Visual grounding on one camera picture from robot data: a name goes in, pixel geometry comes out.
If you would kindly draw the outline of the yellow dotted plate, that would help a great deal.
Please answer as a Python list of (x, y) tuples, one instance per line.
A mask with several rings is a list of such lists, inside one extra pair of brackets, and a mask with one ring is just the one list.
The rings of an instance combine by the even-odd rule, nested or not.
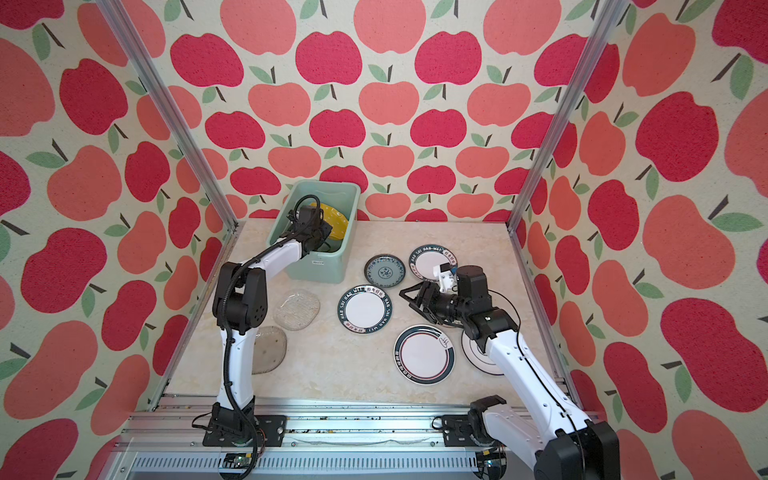
[(324, 221), (331, 227), (329, 238), (336, 241), (342, 241), (347, 233), (349, 220), (336, 208), (321, 204)]

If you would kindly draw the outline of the large green red ring plate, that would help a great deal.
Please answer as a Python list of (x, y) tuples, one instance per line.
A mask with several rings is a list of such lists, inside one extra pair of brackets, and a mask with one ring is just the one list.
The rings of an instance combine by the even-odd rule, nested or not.
[(400, 374), (419, 385), (439, 384), (450, 376), (456, 363), (451, 339), (429, 325), (403, 330), (394, 343), (393, 357)]

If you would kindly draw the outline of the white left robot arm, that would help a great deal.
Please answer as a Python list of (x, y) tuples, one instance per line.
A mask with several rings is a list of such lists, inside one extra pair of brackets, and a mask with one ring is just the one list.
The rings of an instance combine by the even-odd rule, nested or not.
[(212, 313), (221, 330), (222, 382), (209, 423), (206, 447), (266, 443), (254, 414), (252, 363), (258, 328), (268, 313), (268, 280), (321, 247), (332, 231), (319, 199), (302, 198), (287, 214), (289, 226), (279, 241), (242, 262), (224, 263), (218, 274)]

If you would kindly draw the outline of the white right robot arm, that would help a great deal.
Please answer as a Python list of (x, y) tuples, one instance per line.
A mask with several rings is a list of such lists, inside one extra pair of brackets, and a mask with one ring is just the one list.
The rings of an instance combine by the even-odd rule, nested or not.
[(529, 349), (519, 314), (494, 305), (481, 267), (443, 264), (436, 280), (399, 295), (428, 322), (461, 327), (523, 401), (528, 420), (499, 396), (471, 403), (468, 419), (480, 444), (503, 445), (537, 479), (620, 478), (616, 432), (605, 421), (594, 422), (561, 390)]

